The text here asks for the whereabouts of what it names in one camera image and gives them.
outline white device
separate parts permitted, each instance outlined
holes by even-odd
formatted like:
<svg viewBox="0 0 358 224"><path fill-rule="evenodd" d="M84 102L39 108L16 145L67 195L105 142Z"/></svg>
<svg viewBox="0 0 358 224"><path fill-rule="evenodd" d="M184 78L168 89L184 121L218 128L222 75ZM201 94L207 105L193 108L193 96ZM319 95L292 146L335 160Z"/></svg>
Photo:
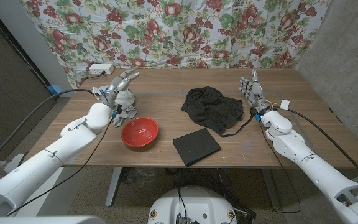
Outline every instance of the white device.
<svg viewBox="0 0 358 224"><path fill-rule="evenodd" d="M234 209L231 204L213 190L199 186L186 186L178 190L173 189L157 199L149 213L148 224L156 223L237 223Z"/></svg>
<svg viewBox="0 0 358 224"><path fill-rule="evenodd" d="M92 75L100 75L102 72L106 72L105 75L110 75L114 71L114 66L112 64L93 64L89 71Z"/></svg>

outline floral backdrop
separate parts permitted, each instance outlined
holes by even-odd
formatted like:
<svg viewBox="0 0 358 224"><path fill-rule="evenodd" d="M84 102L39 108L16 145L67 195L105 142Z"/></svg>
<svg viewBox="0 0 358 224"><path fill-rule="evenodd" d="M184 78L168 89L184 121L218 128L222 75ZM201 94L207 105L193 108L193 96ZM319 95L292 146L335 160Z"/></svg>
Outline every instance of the floral backdrop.
<svg viewBox="0 0 358 224"><path fill-rule="evenodd" d="M291 68L329 0L19 0L79 87L117 68Z"/></svg>

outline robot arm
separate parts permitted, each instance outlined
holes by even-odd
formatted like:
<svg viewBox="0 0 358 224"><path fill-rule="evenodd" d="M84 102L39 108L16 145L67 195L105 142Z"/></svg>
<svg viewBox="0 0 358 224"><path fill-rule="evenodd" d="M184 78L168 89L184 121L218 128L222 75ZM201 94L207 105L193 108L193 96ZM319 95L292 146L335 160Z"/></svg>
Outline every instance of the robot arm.
<svg viewBox="0 0 358 224"><path fill-rule="evenodd" d="M92 105L86 116L65 126L60 133L60 139L0 179L0 217L20 207L60 166L96 139L97 134L112 119L113 110L116 109L114 100L118 92L126 90L129 82L138 76L139 73L135 73L121 79L104 98L108 99L109 106L104 104L101 98Z"/></svg>
<svg viewBox="0 0 358 224"><path fill-rule="evenodd" d="M266 99L263 96L262 87L257 83L256 71L253 70L252 74L254 82L250 83L241 78L240 90L244 92L250 105L258 110L260 121L268 128L266 136L273 141L274 149L301 168L328 198L344 223L358 223L358 183L349 180L316 155L305 144L303 137L292 129L289 120L277 111L261 106L266 104Z"/></svg>

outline power strip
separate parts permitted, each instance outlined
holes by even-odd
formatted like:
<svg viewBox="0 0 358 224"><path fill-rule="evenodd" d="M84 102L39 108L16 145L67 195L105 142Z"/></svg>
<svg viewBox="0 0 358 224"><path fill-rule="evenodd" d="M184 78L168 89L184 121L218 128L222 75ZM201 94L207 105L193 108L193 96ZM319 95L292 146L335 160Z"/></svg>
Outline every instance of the power strip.
<svg viewBox="0 0 358 224"><path fill-rule="evenodd" d="M103 71L105 75L110 75L114 71L112 64L93 64L90 66L89 71L92 75L100 75Z"/></svg>

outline black book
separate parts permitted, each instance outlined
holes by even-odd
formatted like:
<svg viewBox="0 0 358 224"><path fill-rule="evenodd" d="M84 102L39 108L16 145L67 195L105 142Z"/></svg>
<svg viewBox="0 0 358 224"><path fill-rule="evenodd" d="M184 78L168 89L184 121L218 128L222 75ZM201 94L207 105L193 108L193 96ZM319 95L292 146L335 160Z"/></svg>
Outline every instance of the black book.
<svg viewBox="0 0 358 224"><path fill-rule="evenodd" d="M173 145L186 167L221 149L206 128L174 139Z"/></svg>

